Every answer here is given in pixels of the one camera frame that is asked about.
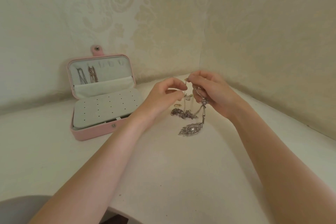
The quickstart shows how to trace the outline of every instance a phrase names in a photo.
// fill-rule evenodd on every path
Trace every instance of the white table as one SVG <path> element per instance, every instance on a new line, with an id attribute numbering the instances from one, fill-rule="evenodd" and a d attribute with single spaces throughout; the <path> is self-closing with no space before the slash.
<path id="1" fill-rule="evenodd" d="M 137 88 L 145 98 L 153 85 Z M 336 190 L 336 141 L 239 94 Z M 109 135 L 84 142 L 73 138 L 69 124 L 74 103 L 0 116 L 0 201 L 53 195 L 106 141 Z M 169 112 L 139 140 L 110 209 L 145 224 L 274 223 L 234 126 L 208 107 L 201 133 L 181 137 L 179 130 L 191 121 Z"/>

